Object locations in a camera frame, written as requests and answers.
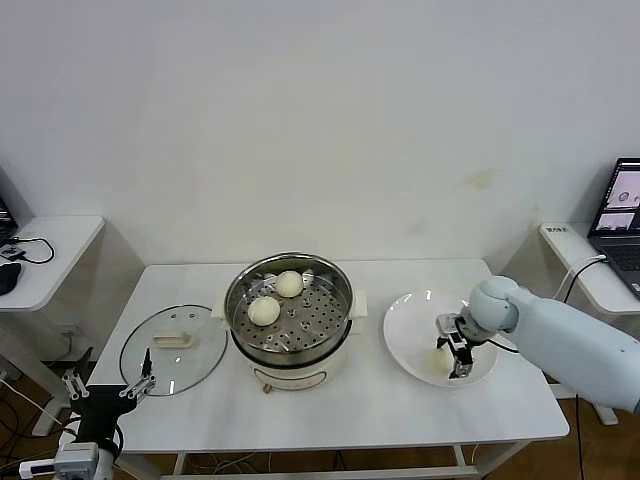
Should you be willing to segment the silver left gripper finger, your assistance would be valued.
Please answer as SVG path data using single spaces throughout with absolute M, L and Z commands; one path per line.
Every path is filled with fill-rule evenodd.
M 124 390 L 121 390 L 119 396 L 127 399 L 143 399 L 155 387 L 155 382 L 155 376 L 152 373 L 151 352 L 147 348 L 139 379 Z
M 74 367 L 66 370 L 62 376 L 64 388 L 70 398 L 89 397 L 87 382 L 92 371 L 90 368 L 92 352 L 93 348 L 89 347 L 75 363 Z

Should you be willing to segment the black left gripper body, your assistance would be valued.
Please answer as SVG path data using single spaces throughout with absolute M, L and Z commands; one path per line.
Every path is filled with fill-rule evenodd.
M 125 385 L 90 385 L 87 397 L 72 401 L 72 411 L 80 417 L 77 441 L 99 443 L 114 438 L 119 418 L 137 406 L 135 398 L 120 395 L 125 390 Z

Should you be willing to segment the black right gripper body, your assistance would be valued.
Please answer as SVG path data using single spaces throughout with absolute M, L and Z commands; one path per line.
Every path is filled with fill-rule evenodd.
M 463 331 L 460 327 L 460 322 L 463 320 L 461 315 L 457 314 L 443 314 L 436 318 L 436 328 L 439 337 L 448 337 L 450 335 L 460 335 L 466 340 L 466 342 L 473 348 L 478 345 L 477 342 L 472 341 L 463 335 Z

